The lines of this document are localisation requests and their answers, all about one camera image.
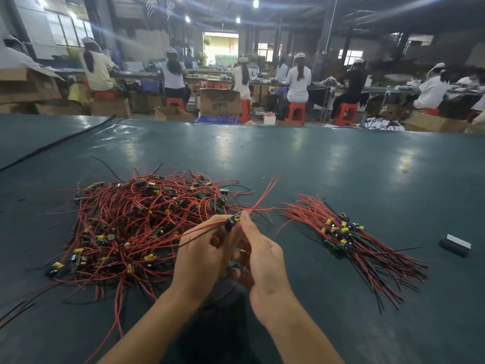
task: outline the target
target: workbench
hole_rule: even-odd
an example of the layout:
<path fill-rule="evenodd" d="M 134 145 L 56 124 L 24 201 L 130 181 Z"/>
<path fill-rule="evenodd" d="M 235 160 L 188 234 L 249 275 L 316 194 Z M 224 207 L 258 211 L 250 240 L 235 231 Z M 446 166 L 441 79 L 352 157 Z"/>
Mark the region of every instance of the workbench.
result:
<path fill-rule="evenodd" d="M 10 122 L 21 119 L 9 117 Z M 14 142 L 41 126 L 64 130 L 47 118 L 33 120 L 24 126 L 24 134 L 6 138 L 3 147 L 14 148 Z M 281 175 L 262 207 L 294 202 L 294 193 L 318 193 L 389 247 L 421 246 L 406 252 L 429 261 L 429 279 L 420 285 L 421 293 L 404 289 L 401 311 L 383 298 L 385 311 L 380 314 L 375 296 L 350 262 L 334 257 L 307 227 L 291 224 L 275 235 L 286 221 L 277 211 L 270 213 L 272 225 L 254 215 L 261 232 L 283 248 L 296 297 L 347 364 L 483 362 L 485 247 L 480 223 L 466 221 L 469 215 L 474 220 L 485 216 L 483 136 L 105 122 L 0 171 L 0 312 L 13 306 L 6 301 L 48 283 L 39 267 L 59 253 L 52 249 L 70 239 L 75 212 L 39 216 L 76 210 L 69 201 L 73 192 L 58 190 L 113 177 L 90 156 L 105 161 L 122 179 L 131 177 L 134 167 L 146 174 L 162 162 L 163 173 L 177 168 L 203 172 L 213 180 L 237 178 L 255 191 L 240 198 L 244 203 L 256 202 L 272 176 Z M 472 244 L 466 259 L 438 247 L 447 233 Z M 62 303 L 75 289 L 49 290 L 0 330 L 0 362 L 83 363 L 112 325 L 114 300 L 94 303 L 94 288 L 88 287 L 70 304 Z M 130 290 L 124 306 L 125 330 L 149 308 L 137 289 Z M 101 353 L 116 340 L 115 333 Z M 163 360 L 194 362 L 281 363 L 240 286 L 197 313 Z"/>

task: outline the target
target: white cap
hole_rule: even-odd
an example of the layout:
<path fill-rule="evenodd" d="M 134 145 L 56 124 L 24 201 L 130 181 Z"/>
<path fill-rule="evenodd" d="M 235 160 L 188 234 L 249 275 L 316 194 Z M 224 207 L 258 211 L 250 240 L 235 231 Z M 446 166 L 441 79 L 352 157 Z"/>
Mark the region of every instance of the white cap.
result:
<path fill-rule="evenodd" d="M 96 41 L 94 39 L 92 39 L 91 37 L 84 37 L 81 41 L 82 41 L 83 44 L 86 44 L 86 43 L 96 43 Z"/>
<path fill-rule="evenodd" d="M 165 49 L 165 53 L 176 53 L 177 56 L 179 55 L 179 53 L 177 52 L 177 50 L 173 47 L 169 47 L 169 48 L 166 48 Z"/>

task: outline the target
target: factory worker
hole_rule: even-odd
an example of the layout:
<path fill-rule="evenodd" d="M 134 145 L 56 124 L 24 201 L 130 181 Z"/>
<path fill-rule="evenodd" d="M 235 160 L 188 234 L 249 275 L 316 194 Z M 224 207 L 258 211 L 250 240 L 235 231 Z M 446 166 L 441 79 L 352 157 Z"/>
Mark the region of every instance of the factory worker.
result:
<path fill-rule="evenodd" d="M 351 69 L 344 73 L 339 83 L 344 84 L 346 80 L 349 82 L 347 89 L 338 97 L 334 99 L 331 118 L 335 118 L 341 104 L 356 104 L 360 101 L 360 95 L 364 89 L 367 80 L 367 72 L 365 70 L 366 61 L 357 59 L 354 61 Z"/>
<path fill-rule="evenodd" d="M 279 64 L 276 67 L 276 80 L 286 80 L 286 74 L 288 73 L 288 66 L 285 64 L 285 57 L 281 56 L 279 58 Z"/>
<path fill-rule="evenodd" d="M 168 98 L 182 98 L 184 103 L 189 102 L 192 94 L 185 84 L 183 77 L 187 76 L 187 69 L 182 61 L 179 61 L 179 53 L 173 47 L 165 49 L 167 60 L 161 63 L 164 80 L 164 93 Z"/>
<path fill-rule="evenodd" d="M 429 78 L 418 87 L 419 98 L 413 102 L 416 109 L 436 109 L 450 89 L 450 72 L 443 70 L 440 75 Z"/>
<path fill-rule="evenodd" d="M 4 57 L 0 58 L 5 60 L 5 62 L 12 61 L 15 64 L 20 63 L 34 70 L 41 68 L 41 66 L 27 54 L 25 45 L 19 39 L 9 34 L 3 38 L 3 43 L 5 44 L 5 48 L 2 49 L 2 55 L 4 55 Z"/>
<path fill-rule="evenodd" d="M 234 90 L 241 93 L 241 99 L 251 99 L 251 92 L 249 91 L 249 78 L 251 76 L 251 69 L 248 67 L 248 58 L 246 56 L 239 56 L 238 66 L 232 70 L 232 82 Z"/>
<path fill-rule="evenodd" d="M 110 70 L 118 70 L 118 66 L 102 53 L 101 47 L 92 38 L 84 37 L 84 53 L 81 64 L 86 72 L 89 88 L 93 91 L 115 91 L 116 87 L 111 80 Z"/>
<path fill-rule="evenodd" d="M 305 54 L 297 53 L 293 66 L 286 77 L 285 85 L 288 85 L 287 98 L 289 102 L 307 102 L 308 91 L 306 87 L 311 83 L 311 70 L 305 66 Z"/>

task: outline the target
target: red plastic stool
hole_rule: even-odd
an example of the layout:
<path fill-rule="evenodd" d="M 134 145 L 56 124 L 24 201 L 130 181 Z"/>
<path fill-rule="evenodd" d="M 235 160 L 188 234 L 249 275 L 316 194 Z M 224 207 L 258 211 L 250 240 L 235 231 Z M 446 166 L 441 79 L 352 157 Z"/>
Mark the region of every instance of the red plastic stool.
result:
<path fill-rule="evenodd" d="M 247 98 L 241 99 L 241 113 L 239 114 L 239 122 L 245 124 L 251 120 L 251 100 Z"/>
<path fill-rule="evenodd" d="M 421 112 L 427 113 L 428 115 L 439 116 L 440 109 L 420 109 Z"/>
<path fill-rule="evenodd" d="M 334 125 L 345 126 L 355 124 L 357 119 L 357 110 L 359 105 L 342 103 L 338 108 L 337 115 L 334 119 Z"/>
<path fill-rule="evenodd" d="M 185 108 L 185 103 L 183 103 L 182 98 L 168 98 L 167 97 L 167 107 L 174 106 L 174 105 L 179 106 L 182 110 L 187 112 L 187 110 Z"/>
<path fill-rule="evenodd" d="M 300 125 L 305 124 L 305 107 L 306 102 L 289 104 L 288 111 L 286 112 L 285 121 L 300 121 Z"/>
<path fill-rule="evenodd" d="M 115 99 L 116 95 L 111 91 L 93 91 L 94 99 Z"/>

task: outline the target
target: finger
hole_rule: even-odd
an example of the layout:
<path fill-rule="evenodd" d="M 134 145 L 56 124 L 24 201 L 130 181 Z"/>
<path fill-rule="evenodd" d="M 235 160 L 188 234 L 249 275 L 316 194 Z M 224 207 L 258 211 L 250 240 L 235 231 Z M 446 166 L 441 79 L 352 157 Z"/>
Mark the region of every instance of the finger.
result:
<path fill-rule="evenodd" d="M 241 215 L 240 224 L 242 227 L 242 231 L 246 235 L 249 244 L 251 244 L 251 249 L 261 249 L 264 246 L 268 245 L 264 242 L 261 233 L 258 230 L 258 227 L 254 224 L 254 222 L 249 217 L 249 213 L 247 211 L 243 211 Z"/>
<path fill-rule="evenodd" d="M 231 268 L 231 277 L 242 286 L 244 286 L 247 291 L 250 291 L 254 286 L 253 276 L 250 271 L 243 272 L 237 268 Z"/>
<path fill-rule="evenodd" d="M 234 262 L 241 263 L 247 269 L 251 269 L 249 264 L 250 257 L 251 257 L 250 254 L 247 252 L 236 251 L 232 254 L 231 260 Z"/>

